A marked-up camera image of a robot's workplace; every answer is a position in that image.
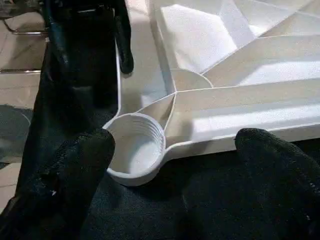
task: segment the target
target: white 3d printed part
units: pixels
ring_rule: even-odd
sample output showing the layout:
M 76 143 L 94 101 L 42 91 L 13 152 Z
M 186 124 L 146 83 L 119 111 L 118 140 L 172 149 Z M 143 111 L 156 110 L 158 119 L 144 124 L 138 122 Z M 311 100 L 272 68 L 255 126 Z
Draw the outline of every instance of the white 3d printed part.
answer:
M 242 128 L 290 142 L 320 137 L 318 0 L 127 6 L 136 64 L 118 74 L 119 111 L 104 126 L 117 182 L 139 186 L 169 160 L 234 150 Z

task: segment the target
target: dark fabric surface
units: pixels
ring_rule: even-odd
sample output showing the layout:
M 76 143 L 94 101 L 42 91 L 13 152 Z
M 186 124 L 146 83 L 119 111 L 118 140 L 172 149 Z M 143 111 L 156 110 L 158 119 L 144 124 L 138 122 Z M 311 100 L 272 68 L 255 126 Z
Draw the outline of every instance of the dark fabric surface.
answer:
M 320 139 L 297 145 L 320 162 Z M 234 151 L 172 160 L 141 187 L 118 185 L 106 175 L 81 239 L 277 240 L 257 198 L 264 181 L 254 183 Z

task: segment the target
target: floor tile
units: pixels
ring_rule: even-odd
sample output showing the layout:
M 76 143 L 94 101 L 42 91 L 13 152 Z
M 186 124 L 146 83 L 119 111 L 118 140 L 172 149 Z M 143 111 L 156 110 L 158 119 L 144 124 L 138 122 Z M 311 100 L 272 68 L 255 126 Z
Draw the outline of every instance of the floor tile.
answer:
M 36 87 L 39 82 L 40 74 L 0 74 L 0 90 Z
M 16 187 L 16 185 L 0 187 L 0 213 L 2 213 L 8 201 L 15 195 Z
M 19 31 L 39 31 L 44 29 L 43 17 L 36 12 L 28 12 L 16 17 L 8 23 L 10 28 Z
M 0 187 L 16 185 L 21 163 L 12 163 L 0 170 Z
M 38 86 L 0 89 L 0 106 L 33 109 L 37 92 Z
M 43 36 L 8 34 L 0 55 L 1 69 L 40 69 L 46 49 Z

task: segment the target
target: gloved hand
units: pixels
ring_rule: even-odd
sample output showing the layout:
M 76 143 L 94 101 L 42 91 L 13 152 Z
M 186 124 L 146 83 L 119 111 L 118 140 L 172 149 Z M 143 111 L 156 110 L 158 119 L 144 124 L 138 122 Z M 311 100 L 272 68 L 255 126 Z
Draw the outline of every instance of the gloved hand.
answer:
M 76 239 L 114 147 L 103 129 L 64 142 L 9 201 L 0 239 Z
M 110 19 L 108 11 L 113 12 L 113 10 L 114 19 Z M 69 81 L 74 81 L 76 76 L 72 73 L 80 67 L 73 59 L 75 57 L 73 50 L 79 39 L 89 37 L 95 38 L 96 41 L 103 40 L 109 22 L 114 22 L 115 26 L 114 35 L 121 71 L 124 74 L 133 71 L 131 26 L 125 0 L 43 0 L 42 13 L 52 49 L 61 64 L 61 69 L 68 73 L 68 78 L 71 78 Z M 105 42 L 98 41 L 95 44 L 105 44 Z
M 261 129 L 239 131 L 235 145 L 279 238 L 320 239 L 317 162 L 294 144 Z

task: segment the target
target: metal rod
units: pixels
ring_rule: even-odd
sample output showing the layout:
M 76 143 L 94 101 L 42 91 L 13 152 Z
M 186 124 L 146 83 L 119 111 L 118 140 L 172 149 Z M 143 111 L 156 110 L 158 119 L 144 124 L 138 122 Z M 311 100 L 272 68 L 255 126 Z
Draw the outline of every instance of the metal rod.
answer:
M 6 20 L 2 20 L 5 28 L 12 33 L 13 35 L 30 35 L 30 36 L 46 36 L 47 32 L 46 31 L 17 31 L 13 30 L 9 25 L 7 24 Z
M 40 69 L 0 69 L 0 75 L 2 74 L 40 74 Z

